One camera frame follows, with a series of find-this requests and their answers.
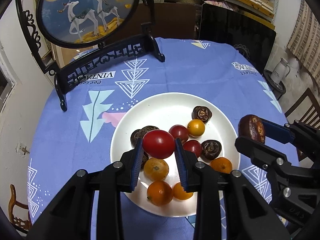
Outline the small red tomato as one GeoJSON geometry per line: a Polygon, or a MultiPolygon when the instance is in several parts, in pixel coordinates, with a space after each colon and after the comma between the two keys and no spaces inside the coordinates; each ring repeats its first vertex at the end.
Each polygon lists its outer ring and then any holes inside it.
{"type": "Polygon", "coordinates": [[[149,131],[143,137],[143,150],[156,159],[166,159],[175,151],[174,137],[163,130],[149,131]]]}

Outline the peeled orange mandarin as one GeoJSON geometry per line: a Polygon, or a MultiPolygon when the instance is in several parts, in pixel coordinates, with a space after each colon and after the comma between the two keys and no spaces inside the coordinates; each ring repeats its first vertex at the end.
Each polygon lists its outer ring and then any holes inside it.
{"type": "Polygon", "coordinates": [[[169,165],[163,159],[150,158],[144,165],[144,175],[151,181],[164,180],[169,174],[169,165]]]}

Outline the dark water chestnut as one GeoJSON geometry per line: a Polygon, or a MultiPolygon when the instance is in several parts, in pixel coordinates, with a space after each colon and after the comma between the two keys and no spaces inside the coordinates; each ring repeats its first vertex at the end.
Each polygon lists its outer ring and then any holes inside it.
{"type": "Polygon", "coordinates": [[[132,132],[131,137],[130,137],[130,141],[131,141],[131,145],[133,147],[136,146],[137,144],[137,140],[140,138],[140,129],[137,129],[135,131],[132,132]]]}
{"type": "Polygon", "coordinates": [[[238,123],[238,136],[246,136],[265,143],[265,129],[262,120],[253,114],[243,116],[238,123]]]}
{"type": "Polygon", "coordinates": [[[150,132],[150,131],[153,131],[153,130],[157,130],[157,129],[159,129],[158,127],[156,127],[156,126],[145,126],[145,127],[143,127],[142,129],[140,129],[140,134],[142,135],[142,136],[144,136],[146,133],[148,133],[148,132],[150,132]]]}

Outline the yellow tomato with stem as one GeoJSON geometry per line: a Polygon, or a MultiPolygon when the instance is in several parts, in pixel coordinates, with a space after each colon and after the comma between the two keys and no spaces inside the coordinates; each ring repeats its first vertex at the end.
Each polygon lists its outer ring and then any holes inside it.
{"type": "Polygon", "coordinates": [[[199,119],[193,119],[187,124],[187,130],[192,137],[200,137],[205,132],[205,124],[199,119]]]}

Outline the orange yellow tomato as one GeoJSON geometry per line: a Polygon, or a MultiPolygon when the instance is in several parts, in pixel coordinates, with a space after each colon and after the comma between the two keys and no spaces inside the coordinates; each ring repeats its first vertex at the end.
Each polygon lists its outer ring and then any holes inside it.
{"type": "Polygon", "coordinates": [[[180,183],[177,183],[173,187],[174,197],[178,200],[188,200],[193,196],[193,192],[186,192],[180,183]]]}

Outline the white round plate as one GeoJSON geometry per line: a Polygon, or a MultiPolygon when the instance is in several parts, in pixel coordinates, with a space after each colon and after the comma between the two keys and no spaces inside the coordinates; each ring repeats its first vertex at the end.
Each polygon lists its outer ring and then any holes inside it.
{"type": "MultiPolygon", "coordinates": [[[[234,143],[237,133],[227,116],[215,105],[203,98],[185,93],[163,93],[151,96],[133,106],[118,123],[110,148],[111,162],[119,161],[122,154],[132,149],[130,137],[133,131],[148,125],[168,131],[174,125],[187,126],[191,113],[196,106],[206,106],[211,110],[212,117],[206,123],[205,132],[198,138],[199,142],[214,139],[221,143],[220,156],[227,158],[232,167],[240,165],[240,154],[234,143]]],[[[195,215],[197,195],[188,200],[173,199],[169,204],[155,206],[147,199],[147,188],[151,184],[144,172],[140,172],[138,184],[132,193],[125,196],[132,204],[141,209],[164,217],[187,217],[195,215]]]]}

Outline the orange mandarin bottom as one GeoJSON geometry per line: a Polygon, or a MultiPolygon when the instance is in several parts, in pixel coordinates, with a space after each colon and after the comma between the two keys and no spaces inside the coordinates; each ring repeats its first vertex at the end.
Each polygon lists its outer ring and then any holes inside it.
{"type": "Polygon", "coordinates": [[[217,172],[229,174],[233,170],[232,163],[225,157],[218,157],[210,162],[211,168],[217,172]]]}

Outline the dark water chestnut front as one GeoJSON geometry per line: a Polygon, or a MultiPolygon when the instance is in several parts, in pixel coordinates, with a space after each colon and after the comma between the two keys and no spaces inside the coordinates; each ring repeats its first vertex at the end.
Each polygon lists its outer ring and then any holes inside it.
{"type": "Polygon", "coordinates": [[[157,130],[157,129],[159,129],[158,127],[156,127],[156,126],[145,126],[145,127],[143,127],[142,129],[140,129],[140,134],[142,135],[142,136],[144,136],[146,133],[148,133],[148,132],[150,132],[150,131],[153,131],[153,130],[157,130]]]}

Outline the large orange mandarin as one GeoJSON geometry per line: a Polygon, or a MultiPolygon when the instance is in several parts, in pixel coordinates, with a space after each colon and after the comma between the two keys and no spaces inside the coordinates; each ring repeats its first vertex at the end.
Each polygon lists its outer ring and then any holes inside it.
{"type": "Polygon", "coordinates": [[[162,180],[154,181],[147,189],[147,199],[156,206],[169,204],[173,196],[174,193],[171,186],[162,180]]]}

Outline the wooden chair right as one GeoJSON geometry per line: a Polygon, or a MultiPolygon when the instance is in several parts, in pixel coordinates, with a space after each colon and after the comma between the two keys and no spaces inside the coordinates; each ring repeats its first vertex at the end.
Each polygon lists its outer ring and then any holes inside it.
{"type": "Polygon", "coordinates": [[[310,88],[285,112],[287,120],[299,121],[319,129],[319,103],[310,88]]]}

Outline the wooden chair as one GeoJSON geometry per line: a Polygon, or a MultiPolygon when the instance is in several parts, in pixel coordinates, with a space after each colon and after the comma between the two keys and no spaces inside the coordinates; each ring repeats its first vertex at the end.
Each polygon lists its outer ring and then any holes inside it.
{"type": "Polygon", "coordinates": [[[299,121],[319,129],[319,103],[310,88],[285,112],[287,120],[299,121]]]}
{"type": "Polygon", "coordinates": [[[13,184],[10,185],[10,200],[8,204],[8,214],[11,224],[20,232],[27,233],[32,223],[27,204],[17,200],[16,189],[13,184]]]}

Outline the small round black stool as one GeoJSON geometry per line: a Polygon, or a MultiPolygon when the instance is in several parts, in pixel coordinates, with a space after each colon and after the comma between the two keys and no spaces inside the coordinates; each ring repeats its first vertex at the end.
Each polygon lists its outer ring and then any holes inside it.
{"type": "Polygon", "coordinates": [[[265,69],[263,71],[264,79],[266,80],[268,86],[270,87],[276,99],[279,100],[286,93],[286,88],[282,81],[280,81],[279,84],[275,83],[271,79],[271,74],[272,72],[270,70],[265,69]]]}

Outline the white thermos jug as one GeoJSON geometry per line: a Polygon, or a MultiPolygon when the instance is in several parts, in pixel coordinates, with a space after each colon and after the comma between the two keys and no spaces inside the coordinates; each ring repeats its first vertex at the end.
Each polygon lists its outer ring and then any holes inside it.
{"type": "Polygon", "coordinates": [[[283,78],[287,77],[290,73],[291,69],[289,67],[289,63],[286,59],[281,58],[279,63],[274,68],[273,72],[271,73],[271,80],[275,84],[280,84],[283,78]]]}

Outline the black panel behind table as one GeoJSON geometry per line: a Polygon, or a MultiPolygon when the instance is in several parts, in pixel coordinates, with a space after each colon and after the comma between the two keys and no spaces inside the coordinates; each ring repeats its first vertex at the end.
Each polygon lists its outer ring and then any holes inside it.
{"type": "Polygon", "coordinates": [[[276,32],[239,12],[204,3],[199,38],[231,45],[263,74],[276,32]]]}

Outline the wooden chair left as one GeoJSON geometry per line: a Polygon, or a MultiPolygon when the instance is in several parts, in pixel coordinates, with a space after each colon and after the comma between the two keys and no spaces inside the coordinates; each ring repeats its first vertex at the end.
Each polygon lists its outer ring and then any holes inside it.
{"type": "Polygon", "coordinates": [[[8,214],[11,224],[20,232],[27,233],[32,223],[27,204],[17,200],[16,189],[13,184],[10,185],[10,200],[8,204],[8,214]]]}

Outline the black framed deer screen ornament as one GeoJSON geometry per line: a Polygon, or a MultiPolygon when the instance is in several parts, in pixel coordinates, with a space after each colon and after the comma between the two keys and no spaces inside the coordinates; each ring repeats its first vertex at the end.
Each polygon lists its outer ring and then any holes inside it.
{"type": "Polygon", "coordinates": [[[35,12],[23,9],[22,0],[15,0],[17,16],[31,54],[44,74],[54,78],[60,107],[67,111],[66,94],[83,82],[98,65],[119,57],[151,53],[164,62],[165,57],[152,36],[155,22],[153,0],[37,0],[35,12]],[[149,22],[142,23],[142,33],[113,41],[136,12],[139,3],[149,9],[149,22]],[[67,49],[92,47],[93,51],[60,66],[54,54],[40,54],[42,45],[67,49]]]}

